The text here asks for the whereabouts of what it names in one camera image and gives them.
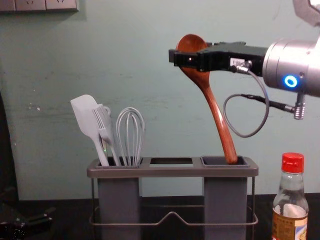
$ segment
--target electrical outlet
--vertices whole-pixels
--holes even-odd
[[[78,10],[77,0],[45,0],[47,10]]]
[[[17,11],[41,11],[46,10],[45,0],[15,0]]]
[[[15,0],[0,0],[0,12],[11,12],[15,10]]]

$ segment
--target wooden spoon bowl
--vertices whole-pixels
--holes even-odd
[[[194,34],[188,34],[181,38],[175,49],[180,52],[195,53],[207,47],[207,43],[201,37]],[[234,142],[230,135],[226,120],[220,112],[219,106],[210,87],[210,72],[200,72],[194,68],[186,67],[181,67],[180,69],[202,91],[206,101],[209,104],[213,119],[215,121],[226,162],[228,164],[236,164],[238,161],[238,157],[236,154]]]

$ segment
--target teal wall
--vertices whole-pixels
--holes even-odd
[[[220,139],[202,93],[168,62],[188,33],[206,41],[245,41],[268,47],[279,38],[316,41],[319,30],[282,0],[80,0],[78,13],[0,15],[0,90],[5,103],[22,200],[90,196],[88,164],[97,157],[82,134],[70,100],[92,95],[113,117],[128,106],[146,120],[143,156],[221,155]],[[246,75],[212,72],[222,106],[233,93],[261,94]],[[293,93],[268,89],[294,104]],[[271,109],[254,137],[233,134],[237,153],[259,165],[258,194],[276,193],[281,154],[305,154],[305,190],[320,192],[320,99],[306,97],[306,117]],[[245,99],[228,105],[243,133],[259,125],[264,106]],[[144,196],[198,195],[201,179],[144,179]]]

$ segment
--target utensil holder compartment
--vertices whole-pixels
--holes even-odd
[[[198,235],[197,239],[245,240],[248,227],[251,228],[250,239],[253,239],[253,228],[258,222],[254,213],[258,171],[258,166],[250,158],[242,156],[238,157],[238,164],[235,165],[226,164],[222,156],[144,157],[136,167],[101,166],[96,159],[87,168],[87,176],[91,178],[93,199],[94,179],[97,179],[101,223],[97,223],[95,217],[97,208],[94,201],[90,223],[93,228],[101,227],[102,240],[142,240],[146,235],[144,231],[157,232],[157,227],[172,217],[191,231],[193,229],[199,233],[200,230],[203,234]],[[139,178],[142,177],[203,177],[204,204],[188,206],[202,208],[202,220],[199,217],[195,221],[186,219],[179,212],[183,205],[159,205],[158,213],[150,212],[155,215],[153,220],[156,219],[152,222],[150,218],[142,217],[142,198],[139,195]],[[252,211],[247,219],[249,177],[252,178]],[[155,239],[164,238],[158,235]]]

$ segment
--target utensil holder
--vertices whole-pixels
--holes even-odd
[[[163,164],[169,166],[155,167]],[[141,240],[141,227],[159,226],[169,216],[175,216],[190,228],[203,227],[204,240],[245,240],[248,226],[251,226],[251,239],[254,239],[253,228],[258,223],[254,212],[255,177],[258,171],[258,166],[250,158],[242,156],[234,165],[226,164],[224,156],[144,157],[136,167],[101,166],[96,159],[87,168],[93,199],[90,223],[93,227],[101,227],[102,240]],[[157,222],[141,222],[139,178],[142,177],[203,177],[204,220],[190,223],[175,211],[170,211]],[[248,177],[252,178],[252,213],[249,222]],[[98,181],[102,223],[97,223],[95,217],[94,179]]]

